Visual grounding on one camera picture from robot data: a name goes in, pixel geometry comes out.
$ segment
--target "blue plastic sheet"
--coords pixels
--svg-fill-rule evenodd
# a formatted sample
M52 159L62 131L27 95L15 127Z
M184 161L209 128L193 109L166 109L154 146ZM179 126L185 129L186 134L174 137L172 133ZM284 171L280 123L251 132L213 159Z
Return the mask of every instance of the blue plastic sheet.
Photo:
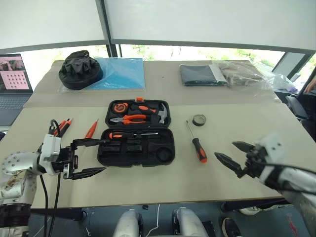
M103 77L84 90L145 89L142 58L95 59L103 70Z

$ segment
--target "folded fabric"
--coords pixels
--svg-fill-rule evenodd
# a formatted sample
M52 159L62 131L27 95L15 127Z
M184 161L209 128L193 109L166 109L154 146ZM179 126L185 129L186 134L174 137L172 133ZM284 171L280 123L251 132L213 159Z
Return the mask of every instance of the folded fabric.
M251 85L264 80L264 76L248 60L213 61L229 85Z
M180 65L180 75L185 86L226 85L217 65Z

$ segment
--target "orange handle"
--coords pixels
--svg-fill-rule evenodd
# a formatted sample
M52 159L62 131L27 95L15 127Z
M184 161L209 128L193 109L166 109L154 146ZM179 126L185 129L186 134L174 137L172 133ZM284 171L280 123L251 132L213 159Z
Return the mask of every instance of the orange handle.
M109 134L110 139L127 138L127 137L134 137L134 133L132 133L132 132L111 132Z
M151 109L151 108L148 108L148 107L143 106L143 105L138 106L138 108L139 108L142 112L145 112L145 113L146 113L146 112L149 113L149 114L155 114L155 113L156 113L156 110Z
M97 127L97 124L98 124L98 120L91 126L91 128L89 129L89 131L87 132L84 138L92 138L95 128Z
M201 161L202 163L206 163L207 162L207 156L206 153L203 149L203 147L201 146L201 144L199 143L198 138L194 138L192 140L195 148L196 148L196 152L197 152L197 157L199 159L199 161Z
M146 119L146 115L125 115L123 119L131 120L131 119Z
M128 125L131 123L146 123L146 121L130 121L130 120L123 120L124 125Z

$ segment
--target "screwdriver handle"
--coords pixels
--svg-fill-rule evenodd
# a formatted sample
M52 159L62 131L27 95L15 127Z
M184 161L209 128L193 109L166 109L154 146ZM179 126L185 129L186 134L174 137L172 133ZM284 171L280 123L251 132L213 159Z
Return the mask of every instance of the screwdriver handle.
M206 163L207 156L206 156L205 150L203 149L203 147L199 143L198 138L194 138L192 140L192 142L193 142L194 146L196 147L197 157L198 157L199 161L201 161L202 163Z
M92 138L95 128L97 127L97 124L98 124L98 120L91 126L91 128L89 129L89 131L87 132L84 138Z
M67 123L65 124L65 126L63 126L63 128L60 130L60 137L63 137L65 132L67 131L68 127L70 126L71 123Z
M143 105L135 105L135 104L133 104L131 106L131 109L132 110L140 110L143 114L146 114L146 115L155 115L155 114L157 114L157 110L149 108L147 106L143 106Z
M127 137L134 137L134 133L132 132L111 132L109 134L110 139L122 139Z

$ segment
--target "tool case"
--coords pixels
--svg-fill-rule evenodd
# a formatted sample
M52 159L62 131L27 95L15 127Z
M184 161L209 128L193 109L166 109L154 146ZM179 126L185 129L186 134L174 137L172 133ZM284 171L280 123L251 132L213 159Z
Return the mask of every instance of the tool case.
M101 139L106 143L99 145L98 149L98 161L104 166L152 167L173 161L174 140L168 129L171 116L167 102L143 98L112 101L105 123L109 129L102 133ZM120 132L129 137L114 136Z

